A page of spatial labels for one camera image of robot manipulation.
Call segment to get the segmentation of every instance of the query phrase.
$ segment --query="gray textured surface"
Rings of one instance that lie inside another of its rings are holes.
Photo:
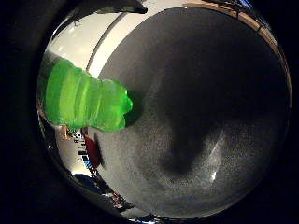
[[[248,26],[201,8],[149,18],[111,55],[101,77],[134,100],[129,127],[97,133],[109,186],[164,217],[203,217],[262,178],[288,119],[285,75]]]

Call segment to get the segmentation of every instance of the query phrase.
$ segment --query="red object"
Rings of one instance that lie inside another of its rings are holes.
[[[84,135],[86,152],[90,158],[93,169],[96,169],[101,163],[101,157],[99,152],[99,146],[87,135]]]

